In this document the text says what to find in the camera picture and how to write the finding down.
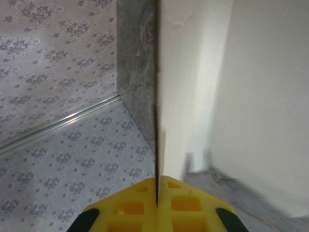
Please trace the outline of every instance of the gray floor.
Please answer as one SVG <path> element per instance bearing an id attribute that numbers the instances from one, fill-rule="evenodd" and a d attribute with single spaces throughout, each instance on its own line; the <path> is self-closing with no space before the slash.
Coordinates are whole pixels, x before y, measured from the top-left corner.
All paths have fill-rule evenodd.
<path id="1" fill-rule="evenodd" d="M 232 205 L 250 232 L 309 232 L 309 218 L 288 218 L 216 170 L 187 174 L 184 181 Z"/>
<path id="2" fill-rule="evenodd" d="M 0 231 L 66 231 L 92 202 L 154 176 L 123 104 L 0 160 Z"/>

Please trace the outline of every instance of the yellow plastic object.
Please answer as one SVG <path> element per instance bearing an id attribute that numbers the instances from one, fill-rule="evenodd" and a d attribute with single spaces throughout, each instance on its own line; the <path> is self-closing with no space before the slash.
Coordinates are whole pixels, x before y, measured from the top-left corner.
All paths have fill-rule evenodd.
<path id="1" fill-rule="evenodd" d="M 228 204 L 168 176 L 160 177 L 159 205 L 155 179 L 146 179 L 89 205 L 100 211 L 89 232 L 226 232 L 216 213 Z"/>

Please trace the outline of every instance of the white wall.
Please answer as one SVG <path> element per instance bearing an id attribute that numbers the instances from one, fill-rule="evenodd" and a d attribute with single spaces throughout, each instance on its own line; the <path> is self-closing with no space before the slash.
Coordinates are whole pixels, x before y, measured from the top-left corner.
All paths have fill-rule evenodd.
<path id="1" fill-rule="evenodd" d="M 159 106 L 163 174 L 206 167 L 210 121 L 232 0 L 162 0 Z"/>
<path id="2" fill-rule="evenodd" d="M 309 214 L 309 1 L 235 0 L 211 155 L 293 217 Z"/>

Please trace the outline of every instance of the square hole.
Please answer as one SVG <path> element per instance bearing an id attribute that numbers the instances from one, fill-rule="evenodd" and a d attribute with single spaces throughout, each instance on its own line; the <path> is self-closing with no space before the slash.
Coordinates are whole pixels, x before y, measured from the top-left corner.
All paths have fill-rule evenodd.
<path id="1" fill-rule="evenodd" d="M 148 187 L 147 186 L 140 186 L 136 189 L 136 192 L 147 192 Z"/>
<path id="2" fill-rule="evenodd" d="M 173 183 L 173 182 L 169 182 L 169 188 L 170 189 L 180 189 L 181 188 L 181 186 L 180 185 L 177 185 L 177 184 L 175 184 L 175 183 Z"/>
<path id="3" fill-rule="evenodd" d="M 172 223 L 173 232 L 207 232 L 205 219 L 201 217 L 177 217 Z"/>
<path id="4" fill-rule="evenodd" d="M 201 202 L 196 196 L 177 196 L 171 201 L 172 211 L 202 211 Z"/>
<path id="5" fill-rule="evenodd" d="M 109 223 L 107 232 L 141 232 L 142 223 L 138 222 L 113 222 Z"/>
<path id="6" fill-rule="evenodd" d="M 116 215 L 142 215 L 144 214 L 144 203 L 121 202 L 117 204 L 114 213 Z"/>

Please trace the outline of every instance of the floral wallpaper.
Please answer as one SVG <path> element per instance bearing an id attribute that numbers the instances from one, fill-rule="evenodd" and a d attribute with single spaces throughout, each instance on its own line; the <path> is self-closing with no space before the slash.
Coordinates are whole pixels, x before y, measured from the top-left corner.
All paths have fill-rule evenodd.
<path id="1" fill-rule="evenodd" d="M 116 0 L 4 0 L 0 142 L 116 91 Z"/>
<path id="2" fill-rule="evenodd" d="M 155 150 L 155 2 L 118 0 L 117 91 L 134 93 L 123 102 L 141 132 Z"/>
<path id="3" fill-rule="evenodd" d="M 154 177 L 123 104 L 0 159 L 0 232 L 65 232 L 89 204 Z"/>

